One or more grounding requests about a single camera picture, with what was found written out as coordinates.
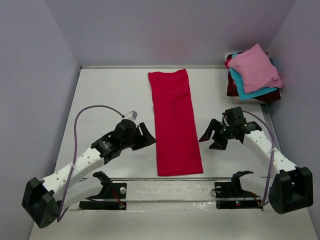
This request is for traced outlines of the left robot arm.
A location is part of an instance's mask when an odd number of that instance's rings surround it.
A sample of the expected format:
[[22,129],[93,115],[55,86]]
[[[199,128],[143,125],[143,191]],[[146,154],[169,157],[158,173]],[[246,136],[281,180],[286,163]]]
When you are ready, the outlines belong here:
[[[97,195],[104,198],[110,194],[112,181],[97,169],[120,156],[126,149],[143,149],[156,143],[146,125],[136,125],[132,120],[122,119],[111,132],[91,144],[77,159],[57,172],[41,180],[30,179],[25,186],[22,207],[34,223],[43,229],[54,221],[59,222],[69,206]],[[93,189],[83,187],[72,193],[71,187],[84,184],[84,177],[92,174],[98,180]]]

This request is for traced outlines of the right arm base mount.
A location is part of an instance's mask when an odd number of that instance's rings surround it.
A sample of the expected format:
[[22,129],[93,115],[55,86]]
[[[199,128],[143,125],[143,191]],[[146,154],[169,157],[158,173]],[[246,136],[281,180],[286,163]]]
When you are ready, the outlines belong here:
[[210,194],[216,199],[216,208],[224,209],[263,209],[261,197],[252,191],[242,188],[240,178],[253,174],[245,170],[234,173],[228,181],[217,181]]

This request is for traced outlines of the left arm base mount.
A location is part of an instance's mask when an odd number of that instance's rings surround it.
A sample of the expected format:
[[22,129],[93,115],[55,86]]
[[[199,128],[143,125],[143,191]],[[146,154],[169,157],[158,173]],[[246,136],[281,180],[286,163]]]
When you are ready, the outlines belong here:
[[92,174],[93,180],[98,180],[99,191],[80,201],[81,210],[112,210],[124,211],[127,209],[127,183],[112,181],[104,172]]

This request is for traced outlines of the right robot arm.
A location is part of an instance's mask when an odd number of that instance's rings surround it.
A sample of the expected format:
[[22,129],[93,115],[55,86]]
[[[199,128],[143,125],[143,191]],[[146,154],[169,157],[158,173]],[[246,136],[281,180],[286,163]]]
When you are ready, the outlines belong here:
[[224,151],[230,140],[238,140],[247,147],[267,169],[264,193],[258,208],[270,204],[282,215],[311,207],[314,203],[313,174],[307,167],[299,167],[276,147],[273,132],[269,136],[255,121],[247,121],[241,107],[227,109],[222,120],[212,119],[199,138],[212,140],[212,150]]

